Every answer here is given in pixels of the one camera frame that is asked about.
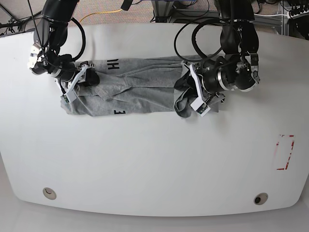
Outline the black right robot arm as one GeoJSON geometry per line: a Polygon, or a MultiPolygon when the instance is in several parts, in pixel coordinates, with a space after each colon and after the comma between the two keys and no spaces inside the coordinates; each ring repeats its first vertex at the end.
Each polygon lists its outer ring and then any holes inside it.
{"type": "Polygon", "coordinates": [[[95,86],[100,83],[92,65],[86,61],[77,64],[86,47],[86,35],[81,24],[73,17],[77,0],[47,0],[42,10],[42,18],[35,25],[34,44],[31,47],[28,68],[35,74],[48,73],[59,84],[63,94],[63,84],[76,82],[79,86],[95,86]],[[60,55],[60,48],[68,37],[69,22],[79,28],[82,36],[81,50],[76,56],[60,55]]]}

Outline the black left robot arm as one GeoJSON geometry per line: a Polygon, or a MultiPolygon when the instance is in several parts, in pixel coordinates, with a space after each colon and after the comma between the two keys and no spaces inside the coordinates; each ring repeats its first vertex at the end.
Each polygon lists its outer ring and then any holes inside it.
{"type": "Polygon", "coordinates": [[[191,43],[198,59],[182,58],[185,73],[174,88],[183,92],[195,108],[211,109],[224,102],[223,92],[239,89],[250,91],[259,84],[259,39],[248,0],[217,0],[218,17],[195,19],[191,43]],[[198,32],[207,25],[220,25],[220,48],[207,55],[197,44],[198,32]]]}

